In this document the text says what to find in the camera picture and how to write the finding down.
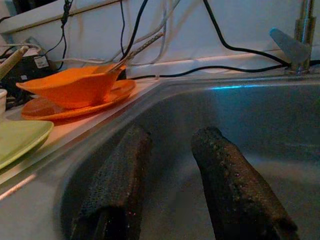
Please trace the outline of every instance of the faucet handle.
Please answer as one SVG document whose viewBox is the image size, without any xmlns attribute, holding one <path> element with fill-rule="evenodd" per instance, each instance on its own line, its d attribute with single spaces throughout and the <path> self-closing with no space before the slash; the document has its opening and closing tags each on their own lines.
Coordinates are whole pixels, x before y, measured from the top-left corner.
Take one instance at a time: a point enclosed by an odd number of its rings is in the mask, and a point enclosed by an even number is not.
<svg viewBox="0 0 320 240">
<path fill-rule="evenodd" d="M 275 27 L 270 30 L 269 34 L 293 64 L 302 63 L 310 57 L 311 46 L 309 44 L 303 44 Z"/>
</svg>

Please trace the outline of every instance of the orange bowl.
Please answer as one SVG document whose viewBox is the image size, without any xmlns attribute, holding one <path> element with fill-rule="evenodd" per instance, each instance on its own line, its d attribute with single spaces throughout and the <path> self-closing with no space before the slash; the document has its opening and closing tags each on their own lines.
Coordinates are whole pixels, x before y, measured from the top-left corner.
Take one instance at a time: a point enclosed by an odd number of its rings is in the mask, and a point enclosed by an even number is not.
<svg viewBox="0 0 320 240">
<path fill-rule="evenodd" d="M 69 68 L 56 74 L 17 83 L 20 89 L 40 95 L 65 109 L 78 109 L 104 102 L 124 69 L 94 73 L 99 66 Z"/>
</svg>

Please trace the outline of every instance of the faucet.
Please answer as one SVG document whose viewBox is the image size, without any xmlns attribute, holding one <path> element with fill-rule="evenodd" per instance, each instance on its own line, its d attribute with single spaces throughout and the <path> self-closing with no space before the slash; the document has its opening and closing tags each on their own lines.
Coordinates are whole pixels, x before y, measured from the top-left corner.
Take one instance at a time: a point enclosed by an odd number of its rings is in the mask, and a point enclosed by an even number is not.
<svg viewBox="0 0 320 240">
<path fill-rule="evenodd" d="M 272 28 L 270 36 L 291 60 L 287 70 L 291 74 L 306 74 L 309 72 L 314 38 L 316 17 L 313 16 L 315 0 L 302 0 L 300 18 L 295 22 L 294 38 L 277 28 Z"/>
</svg>

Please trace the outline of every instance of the white cup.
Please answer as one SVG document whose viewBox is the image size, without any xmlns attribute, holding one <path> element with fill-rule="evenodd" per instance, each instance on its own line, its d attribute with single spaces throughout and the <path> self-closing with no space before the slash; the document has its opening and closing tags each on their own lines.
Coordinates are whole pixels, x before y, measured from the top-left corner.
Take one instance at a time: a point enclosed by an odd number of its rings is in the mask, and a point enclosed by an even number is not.
<svg viewBox="0 0 320 240">
<path fill-rule="evenodd" d="M 7 90 L 0 89 L 0 115 L 6 111 Z"/>
</svg>

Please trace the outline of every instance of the sink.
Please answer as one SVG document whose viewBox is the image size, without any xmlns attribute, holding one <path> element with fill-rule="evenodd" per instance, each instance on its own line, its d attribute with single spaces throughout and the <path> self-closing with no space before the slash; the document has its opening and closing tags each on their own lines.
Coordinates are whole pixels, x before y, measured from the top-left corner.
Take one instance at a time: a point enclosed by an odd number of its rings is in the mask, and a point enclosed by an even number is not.
<svg viewBox="0 0 320 240">
<path fill-rule="evenodd" d="M 180 80 L 155 88 L 85 140 L 95 147 L 64 174 L 59 220 L 65 237 L 94 172 L 132 124 L 153 150 L 141 240 L 214 239 L 191 152 L 199 128 L 216 126 L 270 184 L 302 240 L 320 238 L 320 81 L 311 77 Z"/>
</svg>

